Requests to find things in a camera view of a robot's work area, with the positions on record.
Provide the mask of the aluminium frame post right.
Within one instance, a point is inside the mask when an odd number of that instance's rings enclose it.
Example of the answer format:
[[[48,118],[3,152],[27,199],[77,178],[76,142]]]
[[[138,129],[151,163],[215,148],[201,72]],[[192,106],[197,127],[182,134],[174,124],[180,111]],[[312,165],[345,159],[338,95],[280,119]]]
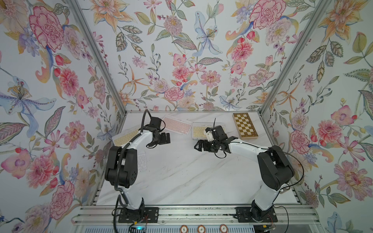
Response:
[[[275,99],[282,83],[286,79],[288,73],[292,69],[292,66],[296,63],[296,60],[300,56],[303,49],[306,47],[312,33],[316,29],[316,24],[319,22],[321,16],[325,12],[325,8],[329,6],[329,3],[326,0],[318,1],[311,17],[304,29],[303,35],[300,37],[298,42],[296,43],[294,49],[290,53],[288,57],[288,61],[285,63],[282,71],[280,72],[279,77],[277,78],[274,87],[270,91],[265,103],[262,105],[261,109],[258,111],[258,114],[263,117],[267,111],[270,109],[270,105],[272,104],[273,100]]]

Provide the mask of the pink keyboard back left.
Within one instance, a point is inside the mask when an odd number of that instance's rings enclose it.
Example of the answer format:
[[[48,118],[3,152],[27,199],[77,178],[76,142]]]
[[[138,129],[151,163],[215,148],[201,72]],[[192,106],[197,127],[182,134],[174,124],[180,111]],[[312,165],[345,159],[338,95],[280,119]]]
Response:
[[[188,135],[192,128],[192,122],[188,120],[179,120],[171,116],[164,116],[162,120],[165,123],[165,129],[176,134]]]

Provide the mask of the wooden chessboard box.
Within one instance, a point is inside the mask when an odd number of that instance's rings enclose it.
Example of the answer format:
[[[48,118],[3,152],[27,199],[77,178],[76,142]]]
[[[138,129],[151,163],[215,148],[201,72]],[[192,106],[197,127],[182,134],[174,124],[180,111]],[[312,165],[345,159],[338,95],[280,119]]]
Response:
[[[239,132],[240,139],[258,138],[258,133],[248,113],[234,113],[233,120]]]

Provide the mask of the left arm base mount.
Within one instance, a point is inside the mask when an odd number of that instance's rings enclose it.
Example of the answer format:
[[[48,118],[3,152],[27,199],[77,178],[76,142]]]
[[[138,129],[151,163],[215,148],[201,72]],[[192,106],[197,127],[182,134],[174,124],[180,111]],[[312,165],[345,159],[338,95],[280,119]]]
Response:
[[[159,207],[146,207],[142,199],[139,209],[132,210],[122,207],[118,216],[118,223],[158,223]]]

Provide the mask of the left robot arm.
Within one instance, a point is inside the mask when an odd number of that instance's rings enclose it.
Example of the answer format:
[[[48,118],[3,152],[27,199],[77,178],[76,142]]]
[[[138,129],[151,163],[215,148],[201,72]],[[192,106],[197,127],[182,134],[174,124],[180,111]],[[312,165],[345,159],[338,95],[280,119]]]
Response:
[[[119,192],[119,203],[130,210],[138,210],[143,205],[143,198],[136,201],[130,198],[130,187],[135,183],[138,170],[138,152],[140,149],[153,149],[158,145],[170,144],[169,133],[165,133],[164,120],[152,116],[150,123],[142,124],[140,131],[122,146],[112,146],[108,152],[105,168],[105,180]]]

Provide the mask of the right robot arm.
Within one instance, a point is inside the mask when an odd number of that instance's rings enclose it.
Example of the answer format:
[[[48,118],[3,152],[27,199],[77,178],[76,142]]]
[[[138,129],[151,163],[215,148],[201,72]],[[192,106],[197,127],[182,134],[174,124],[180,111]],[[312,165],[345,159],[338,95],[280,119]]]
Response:
[[[263,185],[252,207],[259,212],[270,210],[280,190],[285,188],[294,176],[294,169],[281,148],[263,148],[235,136],[228,137],[221,126],[207,127],[204,135],[206,139],[198,140],[194,146],[195,150],[214,154],[222,151],[224,155],[234,153],[257,161]]]

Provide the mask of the white keyboard left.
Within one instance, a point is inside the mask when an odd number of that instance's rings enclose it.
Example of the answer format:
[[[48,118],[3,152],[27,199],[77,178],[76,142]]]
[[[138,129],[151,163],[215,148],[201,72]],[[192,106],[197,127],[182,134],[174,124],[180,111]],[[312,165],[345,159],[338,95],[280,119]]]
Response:
[[[138,153],[138,171],[143,172],[147,170],[146,152],[141,151]]]

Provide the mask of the aluminium front rail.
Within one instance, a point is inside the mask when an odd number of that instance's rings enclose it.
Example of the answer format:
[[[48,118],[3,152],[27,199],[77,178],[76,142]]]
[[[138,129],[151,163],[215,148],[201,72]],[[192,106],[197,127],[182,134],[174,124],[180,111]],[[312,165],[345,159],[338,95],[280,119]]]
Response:
[[[162,205],[158,206],[158,225],[233,225],[241,223],[235,205]],[[73,225],[112,225],[113,205],[81,207],[72,218]],[[275,212],[266,216],[263,223],[276,225],[320,224],[319,216],[309,205],[276,205]]]

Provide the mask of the aluminium frame post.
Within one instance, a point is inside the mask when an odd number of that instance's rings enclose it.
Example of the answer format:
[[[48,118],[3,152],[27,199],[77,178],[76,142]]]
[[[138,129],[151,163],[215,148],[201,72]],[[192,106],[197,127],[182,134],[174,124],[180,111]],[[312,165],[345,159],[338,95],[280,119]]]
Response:
[[[92,33],[89,25],[87,24],[87,21],[85,20],[83,11],[80,8],[80,5],[79,5],[78,1],[67,0],[67,4],[68,4],[69,8],[71,9],[71,11],[74,15],[74,18],[76,19],[78,25],[83,30],[83,35],[86,39],[87,45],[91,49],[92,56],[93,56],[95,62],[97,63],[98,67],[100,68],[100,71],[103,74],[103,78],[105,79],[105,81],[108,85],[108,88],[109,88],[109,90],[110,90],[110,92],[111,92],[111,94],[114,98],[114,102],[116,103],[117,108],[122,113],[122,115],[125,117],[127,115],[127,111],[126,111],[125,107],[123,106],[123,103],[122,103],[121,98],[119,96],[119,92],[117,91],[117,89],[114,85],[114,82],[113,82],[113,79],[112,79],[111,74],[109,72],[109,69],[107,67],[107,64],[105,63],[104,58],[101,56],[101,52],[99,50],[99,47],[96,43],[96,40],[93,36],[93,33]]]
[[[290,53],[288,57],[288,61],[285,63],[282,71],[280,72],[279,77],[277,78],[274,87],[270,91],[265,103],[262,105],[261,109],[258,111],[258,114],[263,117],[267,111],[270,109],[270,105],[272,104],[273,100],[275,99],[282,83],[286,79],[288,73],[292,69],[292,66],[296,63],[296,60],[300,56],[303,49],[306,47],[312,33],[316,29],[316,24],[319,22],[321,16],[325,12],[325,8],[329,6],[329,3],[326,0],[318,1],[311,17],[304,29],[303,35],[300,37],[298,42],[296,43],[294,49]]]

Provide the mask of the yellow keyboard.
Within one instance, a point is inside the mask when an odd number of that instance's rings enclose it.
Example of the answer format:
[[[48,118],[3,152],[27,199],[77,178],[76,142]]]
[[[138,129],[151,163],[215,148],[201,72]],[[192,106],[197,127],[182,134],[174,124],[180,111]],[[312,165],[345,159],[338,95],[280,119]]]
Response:
[[[140,131],[140,125],[132,128],[124,129],[120,134],[113,136],[112,141],[115,146],[123,146],[127,144]]]
[[[212,128],[213,123],[208,122],[194,122],[192,124],[192,139],[193,140],[206,140],[207,137],[204,134],[206,128]]]

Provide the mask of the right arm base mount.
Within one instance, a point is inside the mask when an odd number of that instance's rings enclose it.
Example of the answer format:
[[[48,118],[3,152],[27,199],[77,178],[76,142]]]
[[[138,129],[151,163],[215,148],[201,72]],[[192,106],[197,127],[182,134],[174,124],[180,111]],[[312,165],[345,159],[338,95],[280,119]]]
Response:
[[[268,209],[262,210],[259,205],[253,201],[251,206],[236,207],[235,211],[234,218],[237,219],[239,223],[278,222],[273,203],[270,204]]]

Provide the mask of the aluminium frame post left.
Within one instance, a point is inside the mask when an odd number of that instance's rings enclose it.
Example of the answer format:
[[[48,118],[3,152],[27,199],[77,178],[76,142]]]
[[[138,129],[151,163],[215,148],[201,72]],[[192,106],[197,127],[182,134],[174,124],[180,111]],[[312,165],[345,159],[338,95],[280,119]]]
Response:
[[[107,64],[105,63],[104,58],[101,56],[101,52],[99,50],[99,47],[96,43],[96,40],[93,36],[93,33],[92,33],[89,25],[87,24],[87,21],[85,20],[83,11],[80,8],[80,5],[79,5],[78,1],[67,0],[67,4],[68,4],[69,8],[71,9],[71,11],[74,15],[74,18],[76,19],[78,25],[83,30],[83,35],[86,39],[87,45],[91,49],[92,56],[93,56],[95,62],[97,63],[98,67],[100,68],[100,71],[103,74],[103,78],[105,79],[105,81],[108,85],[108,88],[109,88],[109,90],[110,90],[110,92],[111,92],[111,94],[114,98],[114,102],[116,103],[117,108],[122,113],[122,115],[125,117],[127,115],[127,111],[126,111],[125,107],[123,106],[123,103],[122,103],[121,98],[119,96],[119,92],[117,91],[117,89],[114,85],[114,82],[113,82],[113,79],[112,79],[111,74],[109,72],[109,69],[107,67]]]

